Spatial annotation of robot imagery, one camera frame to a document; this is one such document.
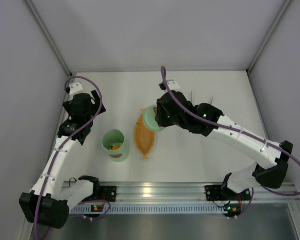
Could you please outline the green lid with handle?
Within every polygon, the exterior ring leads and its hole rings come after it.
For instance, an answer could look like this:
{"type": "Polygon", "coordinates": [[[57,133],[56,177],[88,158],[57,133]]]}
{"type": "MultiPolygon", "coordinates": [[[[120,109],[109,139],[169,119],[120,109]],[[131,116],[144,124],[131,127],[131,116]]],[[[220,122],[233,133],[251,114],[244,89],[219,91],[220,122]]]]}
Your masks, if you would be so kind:
{"type": "Polygon", "coordinates": [[[143,113],[143,122],[144,125],[152,132],[161,132],[165,128],[159,126],[158,122],[156,121],[156,113],[157,106],[151,105],[146,108],[145,112],[143,113]]]}

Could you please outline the metal tongs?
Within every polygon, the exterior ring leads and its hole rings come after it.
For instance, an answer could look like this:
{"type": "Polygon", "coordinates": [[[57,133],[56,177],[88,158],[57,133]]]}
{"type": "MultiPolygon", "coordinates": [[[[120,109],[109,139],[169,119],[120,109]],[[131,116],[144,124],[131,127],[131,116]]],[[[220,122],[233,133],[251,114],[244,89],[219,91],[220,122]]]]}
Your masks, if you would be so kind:
{"type": "Polygon", "coordinates": [[[196,92],[194,90],[191,90],[189,93],[189,100],[192,105],[200,105],[200,104],[209,104],[212,105],[214,102],[215,94],[212,94],[209,98],[205,99],[205,101],[196,101],[196,92]]]}

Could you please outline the orange food piece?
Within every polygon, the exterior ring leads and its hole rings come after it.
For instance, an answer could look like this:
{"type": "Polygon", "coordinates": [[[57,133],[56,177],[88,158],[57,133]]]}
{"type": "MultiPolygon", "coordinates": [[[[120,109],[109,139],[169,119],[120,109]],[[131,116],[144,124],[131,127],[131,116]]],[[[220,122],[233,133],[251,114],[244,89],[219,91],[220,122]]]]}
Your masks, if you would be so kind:
{"type": "Polygon", "coordinates": [[[122,145],[121,145],[120,143],[115,144],[115,145],[111,145],[110,148],[109,148],[109,150],[110,150],[110,151],[115,151],[115,150],[120,149],[121,146],[122,146],[122,145]]]}

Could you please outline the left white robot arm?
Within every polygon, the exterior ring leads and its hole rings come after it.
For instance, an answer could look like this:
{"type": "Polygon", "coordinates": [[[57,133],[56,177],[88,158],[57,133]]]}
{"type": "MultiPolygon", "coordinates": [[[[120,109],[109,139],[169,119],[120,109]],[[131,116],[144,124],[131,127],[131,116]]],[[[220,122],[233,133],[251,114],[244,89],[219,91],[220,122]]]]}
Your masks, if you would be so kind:
{"type": "Polygon", "coordinates": [[[30,192],[22,193],[19,198],[29,223],[55,229],[65,225],[71,210],[79,203],[102,198],[100,181],[92,176],[81,176],[74,185],[63,190],[67,171],[78,160],[76,153],[91,133],[94,119],[106,111],[102,98],[96,90],[78,93],[64,102],[63,107],[69,117],[59,127],[51,157],[30,192]]]}

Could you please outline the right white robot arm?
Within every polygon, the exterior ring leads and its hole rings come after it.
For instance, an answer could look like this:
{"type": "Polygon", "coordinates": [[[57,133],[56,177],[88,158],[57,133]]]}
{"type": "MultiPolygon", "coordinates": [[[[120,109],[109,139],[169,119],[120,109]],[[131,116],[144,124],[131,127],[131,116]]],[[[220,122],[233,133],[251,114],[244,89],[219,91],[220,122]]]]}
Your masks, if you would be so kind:
{"type": "Polygon", "coordinates": [[[160,127],[178,126],[192,134],[223,142],[254,161],[251,166],[225,176],[221,185],[223,193],[233,196],[256,186],[271,190],[282,186],[289,167],[287,153],[292,152],[292,143],[275,142],[272,148],[271,141],[242,128],[211,104],[193,105],[181,92],[174,91],[173,94],[180,104],[169,93],[156,102],[155,121],[160,127]]]}

